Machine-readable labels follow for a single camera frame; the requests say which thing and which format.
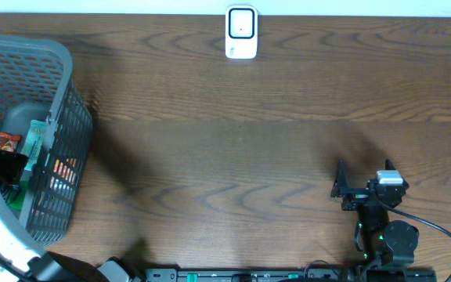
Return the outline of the orange snack sachet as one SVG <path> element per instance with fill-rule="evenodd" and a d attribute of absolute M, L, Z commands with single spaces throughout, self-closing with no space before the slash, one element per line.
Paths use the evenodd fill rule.
<path fill-rule="evenodd" d="M 62 179 L 68 181 L 70 184 L 74 184 L 77 177 L 77 174 L 75 172 L 76 164 L 76 158 L 67 158 L 64 162 L 56 160 L 53 172 L 60 176 Z"/>

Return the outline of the red Top chocolate bar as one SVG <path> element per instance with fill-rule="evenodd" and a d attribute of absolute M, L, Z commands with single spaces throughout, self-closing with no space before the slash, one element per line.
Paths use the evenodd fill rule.
<path fill-rule="evenodd" d="M 18 144 L 21 136 L 12 135 L 7 132 L 0 132 L 0 150 L 15 153 L 17 152 Z"/>

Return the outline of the white teal snack packet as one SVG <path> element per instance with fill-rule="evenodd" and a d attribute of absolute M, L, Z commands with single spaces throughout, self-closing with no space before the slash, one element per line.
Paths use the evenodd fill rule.
<path fill-rule="evenodd" d="M 22 150 L 20 151 L 21 154 L 27 156 L 27 163 L 24 168 L 25 171 L 30 172 L 33 166 L 37 163 L 47 128 L 48 125 L 44 121 L 31 121 L 31 126 L 27 133 Z"/>

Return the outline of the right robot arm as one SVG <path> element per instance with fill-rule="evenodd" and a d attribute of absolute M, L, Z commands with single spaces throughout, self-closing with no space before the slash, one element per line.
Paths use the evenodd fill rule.
<path fill-rule="evenodd" d="M 330 195 L 342 199 L 342 210 L 358 213 L 354 241 L 365 262 L 354 267 L 357 281 L 406 280 L 406 267 L 414 262 L 419 231 L 407 222 L 391 221 L 388 213 L 402 203 L 408 188 L 390 160 L 364 188 L 352 188 L 344 162 L 337 163 Z"/>

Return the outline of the green lidded round jar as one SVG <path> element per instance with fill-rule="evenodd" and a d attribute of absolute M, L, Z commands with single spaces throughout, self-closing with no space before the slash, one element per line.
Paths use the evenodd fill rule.
<path fill-rule="evenodd" d="M 27 188 L 27 181 L 21 181 L 19 186 L 14 186 L 10 191 L 7 205 L 14 210 L 20 211 L 23 206 L 23 200 L 25 199 Z"/>

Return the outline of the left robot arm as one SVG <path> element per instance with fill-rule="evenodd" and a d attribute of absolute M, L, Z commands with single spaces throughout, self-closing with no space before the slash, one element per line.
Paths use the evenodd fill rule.
<path fill-rule="evenodd" d="M 0 186 L 15 178 L 0 169 Z M 93 266 L 46 251 L 19 223 L 0 192 L 0 281 L 115 282 L 145 279 L 143 274 L 117 258 Z"/>

